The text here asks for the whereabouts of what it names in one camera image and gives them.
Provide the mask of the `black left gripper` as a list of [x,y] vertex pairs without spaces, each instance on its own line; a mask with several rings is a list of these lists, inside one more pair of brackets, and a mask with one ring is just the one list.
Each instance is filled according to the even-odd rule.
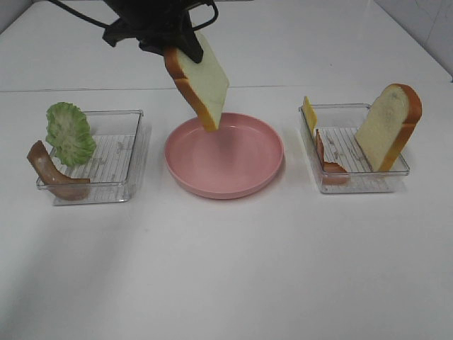
[[119,18],[104,31],[110,46],[136,38],[145,52],[165,56],[174,47],[193,62],[201,63],[203,49],[195,35],[188,1],[107,1]]

